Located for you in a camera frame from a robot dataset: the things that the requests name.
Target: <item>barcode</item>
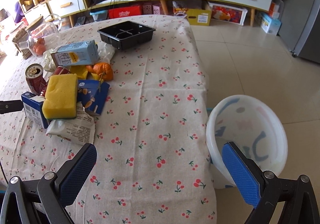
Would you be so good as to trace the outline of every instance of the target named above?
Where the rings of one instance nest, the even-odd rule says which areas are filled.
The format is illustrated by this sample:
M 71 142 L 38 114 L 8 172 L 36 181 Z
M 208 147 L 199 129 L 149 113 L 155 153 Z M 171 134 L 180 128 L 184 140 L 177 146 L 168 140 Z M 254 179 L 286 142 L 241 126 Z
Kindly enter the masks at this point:
M 209 16 L 198 15 L 198 23 L 206 24 Z

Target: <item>soda can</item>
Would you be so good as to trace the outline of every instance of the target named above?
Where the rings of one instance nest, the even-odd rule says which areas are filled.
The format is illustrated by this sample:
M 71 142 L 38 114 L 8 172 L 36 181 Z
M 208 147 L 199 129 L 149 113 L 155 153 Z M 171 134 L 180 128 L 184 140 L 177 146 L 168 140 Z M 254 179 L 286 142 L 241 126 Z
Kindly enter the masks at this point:
M 70 74 L 71 72 L 65 67 L 58 66 L 52 75 L 61 75 L 61 74 Z M 45 87 L 41 90 L 40 96 L 44 97 L 45 92 L 47 91 L 48 84 L 46 83 Z
M 26 69 L 26 81 L 30 91 L 35 95 L 40 95 L 41 90 L 46 86 L 46 81 L 43 78 L 43 67 L 34 63 Z

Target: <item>blue gripper pad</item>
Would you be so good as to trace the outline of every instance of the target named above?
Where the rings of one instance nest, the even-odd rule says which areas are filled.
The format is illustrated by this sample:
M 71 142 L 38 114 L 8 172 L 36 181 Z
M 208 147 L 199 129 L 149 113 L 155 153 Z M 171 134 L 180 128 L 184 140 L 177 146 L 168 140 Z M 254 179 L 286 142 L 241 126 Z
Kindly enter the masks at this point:
M 223 146 L 222 160 L 237 185 L 245 203 L 253 205 L 253 207 L 256 208 L 261 198 L 259 184 L 230 144 Z
M 97 150 L 89 146 L 60 185 L 59 202 L 62 207 L 72 205 L 97 160 Z

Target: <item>metal screw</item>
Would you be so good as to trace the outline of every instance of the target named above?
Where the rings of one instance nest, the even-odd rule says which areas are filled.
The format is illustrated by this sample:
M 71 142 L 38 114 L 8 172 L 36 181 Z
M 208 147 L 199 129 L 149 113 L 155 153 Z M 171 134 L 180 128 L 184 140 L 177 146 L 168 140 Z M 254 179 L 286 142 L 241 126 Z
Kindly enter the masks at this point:
M 264 176 L 268 179 L 273 179 L 273 177 L 275 176 L 275 174 L 271 171 L 265 171 L 264 172 Z
M 301 180 L 302 180 L 303 182 L 308 182 L 308 181 L 310 181 L 309 177 L 306 176 L 306 175 L 302 175 L 302 176 L 301 176 Z
M 44 178 L 46 180 L 51 180 L 53 177 L 54 177 L 54 172 L 52 172 L 52 171 L 46 172 L 44 175 Z
M 19 180 L 19 178 L 16 177 L 16 176 L 14 176 L 14 177 L 11 178 L 10 182 L 11 182 L 12 184 L 15 184 L 15 183 L 18 182 L 18 180 Z

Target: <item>jar lid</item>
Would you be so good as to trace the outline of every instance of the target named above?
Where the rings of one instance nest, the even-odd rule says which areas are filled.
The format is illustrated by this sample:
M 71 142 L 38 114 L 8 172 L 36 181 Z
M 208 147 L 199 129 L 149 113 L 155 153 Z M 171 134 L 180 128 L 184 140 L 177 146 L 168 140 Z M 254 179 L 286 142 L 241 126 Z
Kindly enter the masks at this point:
M 38 17 L 36 20 L 34 20 L 30 25 L 28 25 L 25 30 L 29 33 L 36 29 L 39 25 L 43 23 L 43 16 Z

